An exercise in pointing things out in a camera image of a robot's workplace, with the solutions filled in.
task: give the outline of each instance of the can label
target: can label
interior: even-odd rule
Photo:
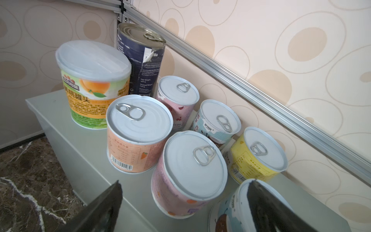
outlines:
[[[164,56],[163,48],[148,48],[117,33],[117,49],[127,56],[131,63],[129,94],[150,96],[160,72]]]
[[[209,232],[244,232],[238,210],[235,208],[236,196],[236,193],[231,193],[213,206],[209,216]]]
[[[164,95],[160,88],[157,91],[156,99],[162,102],[170,110],[171,115],[173,116],[173,130],[185,127],[195,104],[180,105],[174,103],[171,99]]]
[[[171,183],[165,172],[164,156],[160,157],[156,170],[152,175],[151,191],[155,201],[166,215],[172,217],[189,217],[205,206],[208,201],[196,201],[183,195]]]
[[[222,130],[211,125],[201,110],[198,110],[197,116],[193,120],[190,130],[196,131],[208,137],[219,149],[233,136],[232,134],[223,132]]]
[[[153,167],[164,149],[166,139],[150,145],[128,143],[107,129],[110,162],[121,171],[138,173]]]
[[[230,150],[223,154],[229,174],[238,182],[246,179],[268,181],[278,172],[262,164],[247,147],[243,134],[233,144]]]
[[[111,102],[129,91],[129,78],[115,82],[92,82],[61,70],[63,87],[72,119],[91,129],[107,128],[106,112]]]

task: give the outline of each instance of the can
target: can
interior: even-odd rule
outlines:
[[[156,99],[169,108],[173,130],[179,130],[185,127],[200,94],[191,82],[178,76],[164,76],[158,82]]]
[[[251,178],[268,181],[288,167],[282,147],[256,127],[247,127],[223,157],[229,174],[239,184]]]
[[[241,121],[237,114],[227,105],[212,99],[201,103],[190,128],[211,139],[220,150],[240,129]]]
[[[245,180],[234,193],[213,206],[209,214],[209,232],[256,232],[247,199],[247,191],[253,180]],[[273,187],[263,181],[258,182],[292,210],[288,202]]]
[[[152,175],[152,196],[167,216],[188,218],[223,192],[227,177],[221,152],[210,139],[194,131],[177,132],[166,142]]]
[[[127,95],[107,111],[107,156],[125,173],[144,172],[158,162],[173,127],[169,109],[158,100]]]
[[[129,94],[153,96],[152,88],[160,72],[165,52],[165,39],[156,32],[133,23],[120,23],[117,49],[131,65]]]
[[[128,58],[111,46],[87,40],[62,44],[55,57],[73,121],[88,129],[106,129],[109,104],[129,91]]]

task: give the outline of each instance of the metal lid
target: metal lid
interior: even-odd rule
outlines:
[[[123,140],[148,145],[169,135],[173,117],[164,104],[152,97],[126,95],[109,105],[107,124]]]
[[[164,163],[171,182],[194,200],[219,196],[227,183],[227,166],[215,144],[195,131],[177,132],[166,142]]]
[[[287,169],[285,151],[272,136],[256,127],[247,127],[243,136],[247,147],[261,163],[278,172]]]
[[[240,131],[241,121],[227,105],[208,99],[201,103],[200,108],[206,119],[219,130],[231,134]]]
[[[178,76],[164,76],[158,86],[166,97],[180,105],[193,105],[200,99],[197,88]]]
[[[166,44],[166,40],[160,34],[134,23],[120,23],[118,31],[135,43],[149,48],[163,48]]]
[[[63,71],[90,81],[119,81],[131,73],[131,64],[122,52],[95,41],[64,43],[55,52],[55,58]]]

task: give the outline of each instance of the navy blue can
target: navy blue can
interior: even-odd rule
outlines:
[[[152,89],[160,72],[165,39],[158,33],[133,23],[120,23],[117,49],[131,63],[129,94],[153,96]]]

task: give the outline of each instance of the brown marble floor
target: brown marble floor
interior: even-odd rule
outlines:
[[[82,208],[46,137],[0,154],[0,232],[52,232]]]

